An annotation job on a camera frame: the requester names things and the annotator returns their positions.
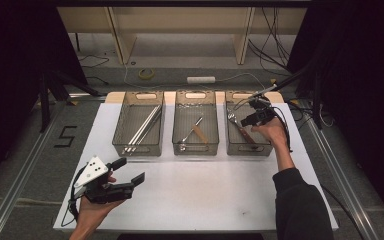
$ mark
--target person's right hand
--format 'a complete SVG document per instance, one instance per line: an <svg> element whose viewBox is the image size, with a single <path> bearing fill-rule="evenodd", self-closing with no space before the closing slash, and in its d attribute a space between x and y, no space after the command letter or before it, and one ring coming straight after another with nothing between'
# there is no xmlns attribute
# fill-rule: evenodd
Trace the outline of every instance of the person's right hand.
<svg viewBox="0 0 384 240"><path fill-rule="evenodd" d="M253 126L251 132L261 133L273 146L279 144L287 145L285 130L277 117L264 125Z"/></svg>

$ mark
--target wire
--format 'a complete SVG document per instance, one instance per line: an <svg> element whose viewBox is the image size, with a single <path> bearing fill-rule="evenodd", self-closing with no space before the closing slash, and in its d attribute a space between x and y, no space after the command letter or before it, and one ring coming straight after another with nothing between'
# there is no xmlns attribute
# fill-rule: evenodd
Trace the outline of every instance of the wire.
<svg viewBox="0 0 384 240"><path fill-rule="evenodd" d="M364 240L364 237L363 237L363 234L361 233L360 229L358 228L357 226L357 222L355 221L355 219L353 218L353 216L351 215L350 211L345 208L345 206L341 203L341 201L339 201L339 199L331 192L329 191L329 189L327 189L325 186L323 186L323 184L320 183L320 186L322 187L322 189L324 191L326 191L327 193L329 193L329 195L339 204L339 206L341 206L342 210L344 210L345 214L347 214L348 218L351 220L351 222L353 223L355 229L357 230L358 232L358 235L360 235L360 238Z"/></svg>
<svg viewBox="0 0 384 240"><path fill-rule="evenodd" d="M289 61L289 59L288 59L289 53L283 47L283 44L280 40L280 36L278 35L279 21L277 21L277 19L278 19L278 15L279 15L279 8L273 8L273 23L272 23L271 27L270 27L270 23L269 23L269 20L267 18L267 15L264 11L264 8L261 8L261 10L263 12L263 16L266 20L267 26L268 26L269 31L270 31L269 36L266 39L266 42L267 42L268 38L270 38L270 36L273 36L273 39L276 42L276 48L277 48L277 52L279 54L279 57L280 57L283 65L286 65L286 63L284 62L284 59L286 59L286 61Z"/></svg>
<svg viewBox="0 0 384 240"><path fill-rule="evenodd" d="M307 118L302 124L301 124L301 126L298 128L298 131L304 126L304 124L306 123L306 122L308 122L308 121L310 121L310 119L312 119L313 117L309 117L309 118Z"/></svg>
<svg viewBox="0 0 384 240"><path fill-rule="evenodd" d="M258 80L258 78L256 76L254 76L253 74L251 74L251 73L241 73L241 74L235 75L233 77L229 77L229 78L225 78L225 79L221 79L221 80L216 80L216 82L228 81L228 80L232 80L234 78L237 78L237 77L240 77L240 76L244 76L244 75L252 76L255 80L257 80L258 84L260 84L263 87L263 89L266 89L266 87L260 82L260 80Z"/></svg>
<svg viewBox="0 0 384 240"><path fill-rule="evenodd" d="M311 109L309 109L309 108L302 108L302 107L298 106L297 104L295 104L294 102L292 102L292 100L293 99L285 100L285 102L295 108L295 109L291 109L291 110L298 110L298 111L300 111L301 116L300 116L299 119L294 119L295 122L301 121L304 118L304 114L309 114L309 115L313 114Z"/></svg>
<svg viewBox="0 0 384 240"><path fill-rule="evenodd" d="M261 62L261 60L264 60L264 61L266 61L266 62L270 62L270 63L274 63L274 64L278 65L279 67L281 67L281 68L283 68L283 69L285 69L286 71L289 72L289 70L288 70L284 65L282 65L281 63L279 63L278 61L276 61L275 59L273 59L272 57L270 57L267 53L265 53L265 52L263 52L262 50L260 50L260 49L259 49L259 48L258 48L252 41L251 41L251 40L248 40L248 41L249 41L249 43L251 43L251 45L248 45L248 46L250 47L251 51L252 51L255 55L257 55L257 56L260 57L260 65L261 65L261 67L263 67L264 70L268 71L266 68L264 68L264 66L263 66L263 64L262 64L262 62Z"/></svg>
<svg viewBox="0 0 384 240"><path fill-rule="evenodd" d="M241 108L243 105L247 104L249 102L249 99L241 99L238 103L235 104L235 106L233 106L232 110L233 111L236 111L238 110L239 108Z"/></svg>
<svg viewBox="0 0 384 240"><path fill-rule="evenodd" d="M322 120L322 123L326 126L326 127L332 127L333 126L333 123L335 122L335 119L332 118L332 122L330 124L326 123L325 120L323 119L323 116L322 116L322 108L323 108L323 104L320 106L320 110L319 110L319 117L320 117L320 120Z"/></svg>
<svg viewBox="0 0 384 240"><path fill-rule="evenodd" d="M99 78L99 77L86 77L86 78L93 78L93 79L98 79L99 81L103 82L105 85L110 85L109 82L107 81L104 81L103 79Z"/></svg>
<svg viewBox="0 0 384 240"><path fill-rule="evenodd" d="M62 221L61 221L61 227L68 226L70 223L72 223L72 222L74 222L74 220L76 220L76 218L73 217L73 219L71 221L69 221L68 223L64 224L64 220L65 220L65 217L67 216L69 208L70 208L70 205L68 205L67 209L65 210L64 217L62 218Z"/></svg>
<svg viewBox="0 0 384 240"><path fill-rule="evenodd" d="M274 114L279 118L279 120L281 120L280 123L282 123L283 128L284 128L285 133L286 133L286 142L288 144L289 151L291 151L291 136L289 135L289 127L288 127L288 123L286 121L285 115L283 114L283 112L280 108L278 108L278 107L272 107L272 108L279 110L279 112L282 114L283 120L280 119L280 115L276 111L273 111Z"/></svg>
<svg viewBox="0 0 384 240"><path fill-rule="evenodd" d="M80 58L79 59L79 62L81 62L81 61L83 61L83 60L85 60L86 58L89 58L89 57L94 57L94 58L98 58L98 59L103 59L104 61L103 62L101 62L101 63L98 63L98 64L96 64L96 65L93 65L93 66L81 66L81 67L85 67L85 68L94 68L94 67L96 67L96 66L99 66L99 65L102 65L102 64L104 64L104 63L106 63L106 62L108 62L110 59L109 58L104 58L104 57L98 57L98 56L95 56L95 55L87 55L86 57L84 57L84 58Z"/></svg>
<svg viewBox="0 0 384 240"><path fill-rule="evenodd" d="M137 87L137 88L141 88L141 89L155 89L155 88L160 88L160 87L183 87L183 86L188 86L188 85L191 85L191 84L188 84L188 83L185 83L185 84L166 84L166 85L158 85L158 86L150 86L150 87L146 87L146 86L140 86L140 85L136 85L136 84L133 84L133 83L128 83L127 82L127 73L128 73L128 68L127 68L127 64L124 64L124 67L126 69L126 72L124 74L124 79L123 79L123 82L129 86L132 86L132 87ZM238 75L235 75L235 76L232 76L232 77L228 77L228 78L225 78L225 79L221 79L221 80L216 80L216 82L223 82L223 81L228 81L228 80L232 80L234 78L237 78L237 77L240 77L240 76L244 76L244 75L250 75L252 76L255 80L257 80L258 84L260 84L263 89L266 89L266 87L260 82L260 80L253 74L251 73L241 73L241 74L238 74ZM211 89L211 90L221 90L221 89L213 89L213 88L209 88L207 86L204 86L204 85L196 85L196 86L200 86L200 87L203 87L203 88L207 88L207 89Z"/></svg>

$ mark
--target white table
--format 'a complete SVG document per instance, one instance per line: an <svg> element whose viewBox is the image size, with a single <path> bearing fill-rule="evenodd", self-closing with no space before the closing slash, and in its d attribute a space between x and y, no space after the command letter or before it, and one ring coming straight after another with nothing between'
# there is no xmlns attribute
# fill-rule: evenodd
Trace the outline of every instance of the white table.
<svg viewBox="0 0 384 240"><path fill-rule="evenodd" d="M273 105L279 107L287 119L296 167L304 180L321 192L332 228L337 229L287 104ZM73 178L93 155L104 163L119 158L112 138L120 108L121 104L101 104ZM217 104L217 115L220 144L216 156L175 156L171 143L174 104L167 103L162 155L128 158L128 164L114 172L117 183L130 182L142 172L146 174L145 182L135 188L132 199L107 216L99 229L141 233L275 230L276 191L272 176L277 172L277 163L274 151L268 157L228 156L223 104ZM54 224L56 230L75 228L75 222L61 227L69 197L70 187ZM71 219L68 213L64 223Z"/></svg>

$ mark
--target power strip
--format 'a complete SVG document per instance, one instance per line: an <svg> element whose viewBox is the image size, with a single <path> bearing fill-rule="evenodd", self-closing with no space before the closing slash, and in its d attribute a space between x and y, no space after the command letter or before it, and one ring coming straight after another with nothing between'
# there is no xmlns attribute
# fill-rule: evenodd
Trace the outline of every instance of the power strip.
<svg viewBox="0 0 384 240"><path fill-rule="evenodd" d="M188 77L189 84L215 83L215 77Z"/></svg>

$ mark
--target metal frame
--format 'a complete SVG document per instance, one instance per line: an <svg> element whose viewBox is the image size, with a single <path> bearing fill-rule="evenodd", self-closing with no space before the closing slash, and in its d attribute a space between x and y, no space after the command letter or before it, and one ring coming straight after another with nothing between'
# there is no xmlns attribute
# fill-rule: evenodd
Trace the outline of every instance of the metal frame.
<svg viewBox="0 0 384 240"><path fill-rule="evenodd" d="M17 202L18 197L20 196L21 192L24 189L24 186L26 185L29 179L29 176L33 171L33 168L35 167L36 162L38 161L43 151L43 148L49 139L50 134L53 131L55 122L59 114L64 109L64 107L65 102L58 102L55 105L55 110L51 115L51 120L48 127L43 133L39 134L38 139L36 140L32 150L29 153L29 156L27 157L24 165L18 173L14 183L12 184L5 198L2 200L0 205L0 234L5 226L6 221L9 218L9 215L12 212L12 209L15 206L15 203Z"/></svg>
<svg viewBox="0 0 384 240"><path fill-rule="evenodd" d="M300 101L300 104L302 104L304 108L309 107L305 101ZM314 136L314 139L317 141L317 144L319 145L320 150L322 151L322 154L327 162L329 170L332 173L333 178L335 179L335 182L338 185L338 188L341 191L347 206L349 207L349 211L356 221L364 239L379 239L369 216L367 215L362 203L354 191L354 188L352 187L350 181L342 170L341 165L336 159L336 156L333 153L332 148L330 147L329 142L323 133L323 130L320 130L313 120L308 121L308 125L310 126L310 130Z"/></svg>

